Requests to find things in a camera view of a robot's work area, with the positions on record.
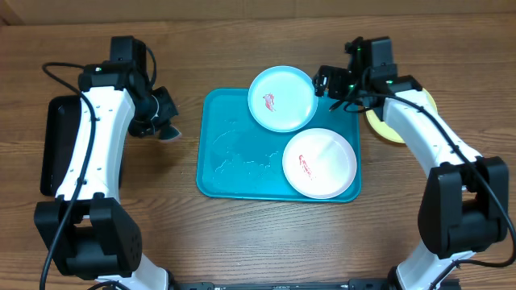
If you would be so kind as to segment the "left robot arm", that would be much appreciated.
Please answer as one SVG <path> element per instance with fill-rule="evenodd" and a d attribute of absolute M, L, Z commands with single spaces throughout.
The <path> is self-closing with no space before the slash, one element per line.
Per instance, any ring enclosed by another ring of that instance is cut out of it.
<path fill-rule="evenodd" d="M 179 136 L 177 108 L 156 87 L 156 59 L 132 36 L 115 36 L 110 57 L 80 67 L 70 95 L 52 99 L 34 222 L 50 267 L 93 282 L 96 289 L 174 289 L 170 271 L 143 253 L 136 222 L 119 197 L 127 136 Z"/>

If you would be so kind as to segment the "yellow green plate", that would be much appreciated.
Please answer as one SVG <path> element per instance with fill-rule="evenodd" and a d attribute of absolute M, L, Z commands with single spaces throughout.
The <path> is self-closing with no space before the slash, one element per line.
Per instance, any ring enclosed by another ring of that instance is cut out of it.
<path fill-rule="evenodd" d="M 425 90 L 409 89 L 397 93 L 366 93 L 364 105 L 372 110 L 367 119 L 380 136 L 405 143 L 408 147 L 430 146 L 439 131 L 428 118 L 437 115 L 433 97 Z"/>

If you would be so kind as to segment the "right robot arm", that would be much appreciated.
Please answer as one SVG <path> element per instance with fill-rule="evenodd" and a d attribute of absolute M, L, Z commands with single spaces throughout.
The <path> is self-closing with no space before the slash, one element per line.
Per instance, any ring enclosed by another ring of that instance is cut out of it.
<path fill-rule="evenodd" d="M 312 82 L 333 109 L 357 105 L 396 131 L 427 175 L 418 211 L 421 241 L 385 279 L 351 279 L 350 289 L 458 289 L 449 274 L 463 265 L 504 268 L 504 262 L 473 257 L 515 236 L 508 213 L 509 169 L 499 157 L 485 158 L 445 123 L 411 75 L 401 76 L 389 37 L 346 43 L 346 68 L 323 65 Z"/>

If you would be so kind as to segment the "green and pink sponge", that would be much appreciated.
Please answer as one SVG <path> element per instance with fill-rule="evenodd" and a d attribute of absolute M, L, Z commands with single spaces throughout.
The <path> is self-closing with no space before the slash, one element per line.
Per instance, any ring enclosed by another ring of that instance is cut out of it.
<path fill-rule="evenodd" d="M 158 134 L 158 139 L 162 142 L 172 142 L 181 137 L 181 132 L 172 125 L 163 126 Z"/>

